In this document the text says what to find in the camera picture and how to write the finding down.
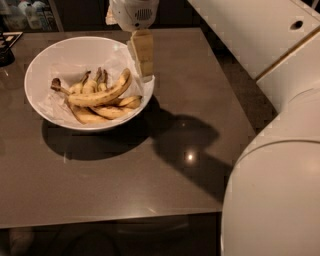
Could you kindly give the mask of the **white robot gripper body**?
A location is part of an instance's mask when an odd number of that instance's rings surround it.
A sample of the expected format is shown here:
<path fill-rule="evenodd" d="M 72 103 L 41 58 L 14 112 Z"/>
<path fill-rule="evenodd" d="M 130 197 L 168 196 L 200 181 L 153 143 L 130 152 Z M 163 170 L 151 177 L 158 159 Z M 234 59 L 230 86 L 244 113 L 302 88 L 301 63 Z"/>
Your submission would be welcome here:
<path fill-rule="evenodd" d="M 148 29 L 155 21 L 159 0 L 109 0 L 115 23 L 126 32 Z"/>

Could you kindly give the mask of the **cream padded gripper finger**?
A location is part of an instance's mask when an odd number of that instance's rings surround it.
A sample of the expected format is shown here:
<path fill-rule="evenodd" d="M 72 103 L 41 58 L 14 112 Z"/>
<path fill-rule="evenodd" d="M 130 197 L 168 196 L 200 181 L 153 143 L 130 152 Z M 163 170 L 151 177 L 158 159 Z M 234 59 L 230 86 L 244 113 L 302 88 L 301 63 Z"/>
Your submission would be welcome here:
<path fill-rule="evenodd" d="M 105 22 L 106 22 L 107 25 L 115 25 L 117 23 L 117 21 L 113 17 L 113 13 L 112 13 L 111 7 L 108 7 L 108 10 L 107 10 L 107 13 L 106 13 L 106 17 L 105 17 Z"/>
<path fill-rule="evenodd" d="M 141 80 L 151 81 L 154 75 L 154 40 L 151 31 L 149 29 L 134 31 L 127 46 Z"/>

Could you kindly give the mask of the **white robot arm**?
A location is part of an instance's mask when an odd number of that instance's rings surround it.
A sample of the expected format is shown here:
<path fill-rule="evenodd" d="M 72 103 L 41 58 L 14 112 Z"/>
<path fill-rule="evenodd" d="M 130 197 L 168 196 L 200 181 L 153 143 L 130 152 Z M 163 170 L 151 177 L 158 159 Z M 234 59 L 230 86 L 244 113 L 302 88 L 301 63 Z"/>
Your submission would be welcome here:
<path fill-rule="evenodd" d="M 278 114 L 230 175 L 221 256 L 320 256 L 320 14 L 303 0 L 188 0 Z"/>

